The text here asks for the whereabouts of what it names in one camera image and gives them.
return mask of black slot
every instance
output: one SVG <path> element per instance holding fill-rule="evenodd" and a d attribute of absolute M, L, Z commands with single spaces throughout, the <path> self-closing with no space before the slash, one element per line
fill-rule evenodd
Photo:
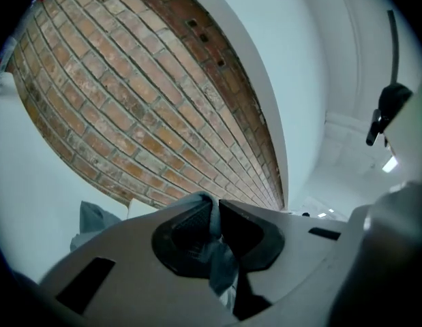
<path fill-rule="evenodd" d="M 105 258 L 95 258 L 65 287 L 56 299 L 75 313 L 82 314 L 115 265 Z"/>
<path fill-rule="evenodd" d="M 200 34 L 199 35 L 200 40 L 202 40 L 203 42 L 208 42 L 209 39 L 205 34 Z"/>
<path fill-rule="evenodd" d="M 187 21 L 187 23 L 191 28 L 197 27 L 197 22 L 194 19 Z"/>
<path fill-rule="evenodd" d="M 322 228 L 312 228 L 309 231 L 310 234 L 321 236 L 324 238 L 328 238 L 329 240 L 336 241 L 340 238 L 341 233 L 340 232 L 334 232 L 332 230 L 322 229 Z"/>

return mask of gray cloth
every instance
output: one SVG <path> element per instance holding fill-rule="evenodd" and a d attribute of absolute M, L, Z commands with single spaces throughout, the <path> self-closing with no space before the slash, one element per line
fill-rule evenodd
<path fill-rule="evenodd" d="M 82 201 L 80 203 L 80 234 L 75 235 L 70 244 L 70 251 L 90 241 L 103 230 L 121 221 L 120 218 L 106 212 L 96 204 Z"/>
<path fill-rule="evenodd" d="M 224 243 L 218 201 L 206 191 L 198 191 L 169 204 L 163 209 L 199 201 L 212 202 L 209 234 L 213 240 L 209 243 L 209 256 L 207 258 L 211 261 L 209 286 L 217 294 L 220 302 L 227 309 L 233 311 L 237 295 L 239 265 L 230 247 Z M 104 211 L 99 206 L 82 201 L 80 204 L 80 234 L 72 239 L 70 251 L 74 251 L 103 230 L 120 221 L 120 218 Z"/>

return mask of ceiling light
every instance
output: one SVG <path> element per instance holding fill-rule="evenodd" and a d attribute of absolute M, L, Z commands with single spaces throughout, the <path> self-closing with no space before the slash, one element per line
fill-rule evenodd
<path fill-rule="evenodd" d="M 390 171 L 392 171 L 394 167 L 396 167 L 397 164 L 398 164 L 397 160 L 395 159 L 394 156 L 392 156 L 392 158 L 388 160 L 385 166 L 382 167 L 382 170 L 386 173 L 390 173 Z"/>

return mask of hole in brick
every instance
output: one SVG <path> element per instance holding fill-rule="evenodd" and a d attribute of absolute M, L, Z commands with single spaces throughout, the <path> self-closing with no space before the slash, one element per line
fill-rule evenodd
<path fill-rule="evenodd" d="M 203 42 L 208 42 L 209 39 L 205 34 L 200 34 L 200 40 L 202 40 Z"/>
<path fill-rule="evenodd" d="M 197 27 L 197 22 L 196 22 L 196 20 L 195 20 L 195 19 L 191 19 L 191 20 L 189 20 L 189 21 L 188 21 L 188 25 L 189 25 L 191 28 L 194 28 L 194 27 Z"/>

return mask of curved brick wall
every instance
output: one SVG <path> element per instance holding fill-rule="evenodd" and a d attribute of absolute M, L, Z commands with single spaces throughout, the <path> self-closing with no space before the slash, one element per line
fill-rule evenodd
<path fill-rule="evenodd" d="M 206 189 L 282 208 L 254 92 L 194 0 L 45 0 L 34 15 L 8 71 L 83 178 L 125 204 Z"/>

